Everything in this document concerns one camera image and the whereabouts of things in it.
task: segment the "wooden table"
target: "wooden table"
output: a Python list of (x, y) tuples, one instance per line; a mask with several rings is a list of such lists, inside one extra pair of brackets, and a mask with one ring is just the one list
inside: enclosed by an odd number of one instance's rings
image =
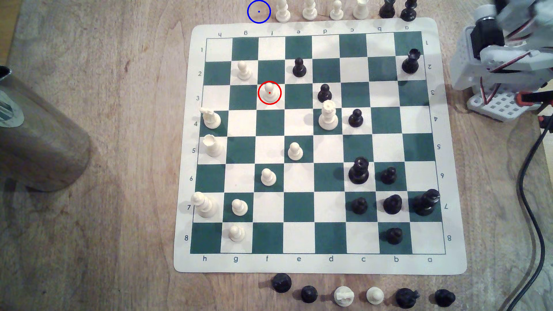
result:
[[(399, 14), (403, 1), (396, 4)], [(484, 0), (424, 0), (420, 17), (440, 31), (446, 83), (460, 30)], [(535, 268), (536, 240), (515, 179), (538, 136), (535, 116), (499, 123), (466, 109), (468, 91), (447, 85), (468, 270), (459, 276), (293, 274), (277, 294), (271, 274), (178, 273), (173, 239), (190, 34), (198, 24), (249, 22), (248, 1), (25, 1), (8, 65), (81, 125), (93, 140), (91, 163), (71, 187), (37, 193), (0, 179), (0, 309), (8, 310), (339, 310), (330, 293), (351, 287), (349, 310), (396, 310), (401, 287), (422, 297), (412, 310), (438, 310), (428, 296), (457, 294), (449, 310), (505, 308)], [(269, 0), (271, 7), (276, 1)], [(354, 1), (344, 1), (352, 19)], [(370, 0), (378, 18), (380, 0)], [(301, 1), (290, 1), (292, 21)], [(317, 1), (328, 14), (331, 1)], [(328, 20), (319, 16), (317, 20)], [(272, 16), (269, 22), (275, 22)], [(551, 310), (553, 201), (543, 148), (526, 193), (544, 231), (544, 271), (517, 310)], [(307, 305), (294, 289), (312, 284)], [(380, 287), (385, 303), (358, 300)]]

